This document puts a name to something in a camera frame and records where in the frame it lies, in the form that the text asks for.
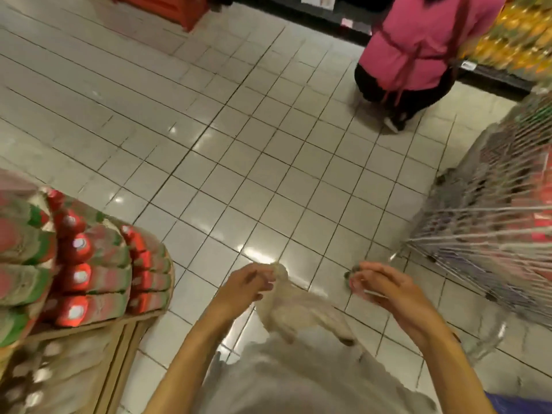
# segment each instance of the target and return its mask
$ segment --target forearm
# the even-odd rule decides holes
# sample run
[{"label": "forearm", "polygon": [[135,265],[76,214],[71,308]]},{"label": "forearm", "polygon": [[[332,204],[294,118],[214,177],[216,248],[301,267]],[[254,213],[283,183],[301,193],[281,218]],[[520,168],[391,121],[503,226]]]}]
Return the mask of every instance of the forearm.
[{"label": "forearm", "polygon": [[224,332],[224,328],[217,328],[204,319],[197,321],[143,414],[188,414],[191,411]]},{"label": "forearm", "polygon": [[422,353],[444,414],[496,414],[452,334],[431,339]]}]

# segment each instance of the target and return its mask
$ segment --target person's right hand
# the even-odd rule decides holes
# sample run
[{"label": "person's right hand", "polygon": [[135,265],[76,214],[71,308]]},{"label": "person's right hand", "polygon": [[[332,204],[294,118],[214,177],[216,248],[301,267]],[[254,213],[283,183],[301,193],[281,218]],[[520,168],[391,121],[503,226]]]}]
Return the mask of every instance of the person's right hand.
[{"label": "person's right hand", "polygon": [[410,276],[381,263],[361,262],[359,266],[361,270],[349,278],[351,291],[388,310],[422,353],[434,338],[455,340],[443,317]]}]

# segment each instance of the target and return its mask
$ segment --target shelf price tag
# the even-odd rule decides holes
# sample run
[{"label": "shelf price tag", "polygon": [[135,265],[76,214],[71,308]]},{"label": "shelf price tag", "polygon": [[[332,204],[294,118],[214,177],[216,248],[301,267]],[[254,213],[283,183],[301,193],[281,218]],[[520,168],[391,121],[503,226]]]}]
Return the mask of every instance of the shelf price tag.
[{"label": "shelf price tag", "polygon": [[462,65],[460,65],[460,68],[467,69],[468,71],[473,71],[477,66],[478,65],[475,62],[462,61]]}]

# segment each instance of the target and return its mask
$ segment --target hand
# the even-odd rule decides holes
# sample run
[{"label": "hand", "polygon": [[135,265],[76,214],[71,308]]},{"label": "hand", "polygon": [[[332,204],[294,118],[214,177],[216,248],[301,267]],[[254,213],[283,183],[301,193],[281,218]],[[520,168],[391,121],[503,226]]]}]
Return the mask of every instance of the hand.
[{"label": "hand", "polygon": [[249,306],[263,298],[261,292],[272,290],[272,266],[251,263],[233,271],[220,286],[204,312],[203,318],[216,327],[228,328]]},{"label": "hand", "polygon": [[410,276],[381,263],[362,262],[359,266],[361,271],[349,278],[351,291],[388,310],[422,353],[434,338],[455,340],[443,317]]}]

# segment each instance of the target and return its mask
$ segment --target person's left hand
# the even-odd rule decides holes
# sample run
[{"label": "person's left hand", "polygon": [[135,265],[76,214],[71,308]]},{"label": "person's left hand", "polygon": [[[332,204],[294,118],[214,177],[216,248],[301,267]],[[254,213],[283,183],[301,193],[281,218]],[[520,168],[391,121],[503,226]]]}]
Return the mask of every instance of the person's left hand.
[{"label": "person's left hand", "polygon": [[269,264],[251,263],[233,271],[211,300],[203,318],[215,326],[228,327],[253,302],[262,299],[261,292],[272,290],[275,280]]}]

